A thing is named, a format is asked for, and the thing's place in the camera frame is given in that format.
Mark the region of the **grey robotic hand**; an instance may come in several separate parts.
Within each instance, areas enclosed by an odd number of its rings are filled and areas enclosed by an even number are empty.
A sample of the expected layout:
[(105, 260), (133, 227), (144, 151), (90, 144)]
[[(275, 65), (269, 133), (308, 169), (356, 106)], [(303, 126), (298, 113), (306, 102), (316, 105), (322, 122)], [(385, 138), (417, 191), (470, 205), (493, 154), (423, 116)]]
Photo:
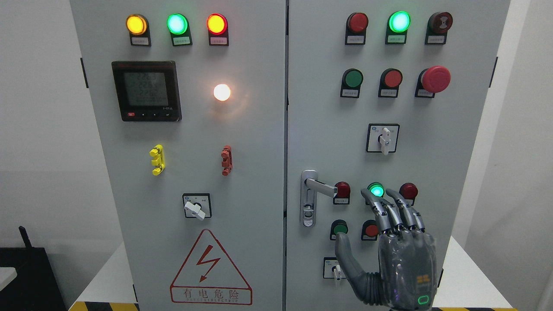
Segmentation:
[(354, 258), (345, 233), (338, 233), (334, 254), (356, 297), (366, 305), (385, 305), (399, 311), (430, 310), (439, 272), (436, 241), (422, 217), (402, 195), (386, 189), (389, 202), (363, 188), (379, 229), (379, 272), (368, 273)]

